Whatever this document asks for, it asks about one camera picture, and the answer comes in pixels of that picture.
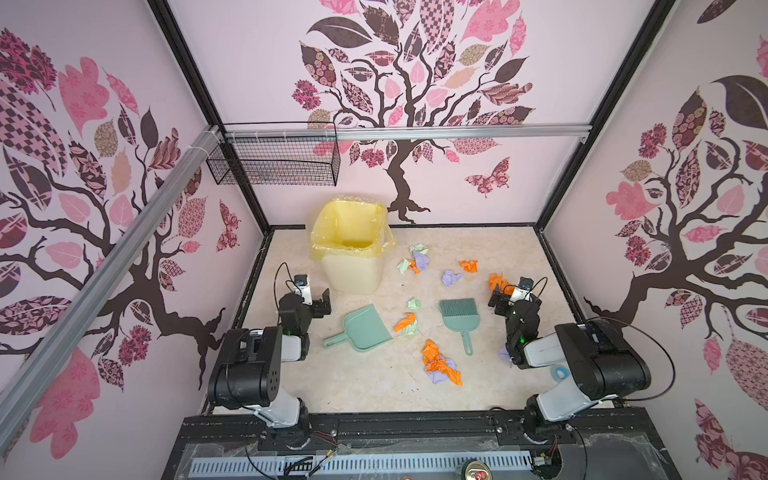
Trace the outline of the green plastic dustpan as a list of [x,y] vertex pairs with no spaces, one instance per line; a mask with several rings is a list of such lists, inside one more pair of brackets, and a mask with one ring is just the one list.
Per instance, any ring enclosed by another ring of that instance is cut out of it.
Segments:
[[343,332],[326,338],[323,348],[331,348],[349,342],[358,352],[367,352],[392,339],[376,307],[367,305],[347,314],[342,321]]

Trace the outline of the purple paper scrap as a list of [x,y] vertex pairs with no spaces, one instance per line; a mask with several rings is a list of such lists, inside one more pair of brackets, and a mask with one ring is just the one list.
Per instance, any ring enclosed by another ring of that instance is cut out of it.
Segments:
[[443,272],[441,281],[444,286],[451,287],[455,285],[458,281],[460,281],[463,278],[463,275],[461,273],[452,272],[450,270],[445,270]]

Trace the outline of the orange green paper scrap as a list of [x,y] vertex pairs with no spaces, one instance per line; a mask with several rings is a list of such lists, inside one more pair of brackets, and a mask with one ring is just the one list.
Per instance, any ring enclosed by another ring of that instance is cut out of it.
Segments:
[[418,319],[415,313],[409,312],[394,327],[394,332],[401,337],[410,337],[418,331]]

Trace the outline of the green hand brush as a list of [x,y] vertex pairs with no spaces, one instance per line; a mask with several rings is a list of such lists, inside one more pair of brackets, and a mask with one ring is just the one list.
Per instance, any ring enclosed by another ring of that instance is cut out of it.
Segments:
[[474,299],[449,299],[439,301],[439,310],[444,325],[461,336],[464,352],[467,356],[474,353],[470,333],[480,323],[480,316]]

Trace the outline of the large orange paper scrap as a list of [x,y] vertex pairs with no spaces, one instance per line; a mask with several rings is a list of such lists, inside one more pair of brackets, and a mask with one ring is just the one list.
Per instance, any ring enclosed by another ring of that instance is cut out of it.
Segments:
[[492,273],[489,276],[488,285],[490,287],[491,292],[504,293],[507,287],[510,285],[510,283],[505,279],[503,274]]

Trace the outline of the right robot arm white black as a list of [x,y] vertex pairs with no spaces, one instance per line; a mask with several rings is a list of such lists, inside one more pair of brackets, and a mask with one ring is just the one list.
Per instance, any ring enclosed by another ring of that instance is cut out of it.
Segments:
[[539,334],[541,300],[531,293],[495,288],[488,306],[505,319],[505,350],[521,370],[563,364],[568,375],[548,391],[526,401],[524,435],[542,443],[576,414],[603,400],[645,390],[651,384],[646,362],[604,318],[566,323]]

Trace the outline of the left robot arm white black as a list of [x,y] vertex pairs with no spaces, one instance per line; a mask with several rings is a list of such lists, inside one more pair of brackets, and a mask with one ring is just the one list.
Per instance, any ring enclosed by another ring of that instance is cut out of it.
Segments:
[[309,413],[303,400],[281,386],[282,366],[307,359],[309,327],[331,313],[330,291],[318,299],[287,293],[277,313],[276,326],[231,329],[224,335],[207,397],[213,414],[254,416],[269,434],[298,449],[310,440]]

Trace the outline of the orange purple paper pile front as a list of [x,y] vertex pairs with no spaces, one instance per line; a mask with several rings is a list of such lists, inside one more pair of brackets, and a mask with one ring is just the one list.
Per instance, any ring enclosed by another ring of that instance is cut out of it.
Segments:
[[452,359],[445,357],[438,345],[427,339],[422,349],[424,371],[433,384],[450,381],[456,386],[462,386],[461,373],[456,369]]

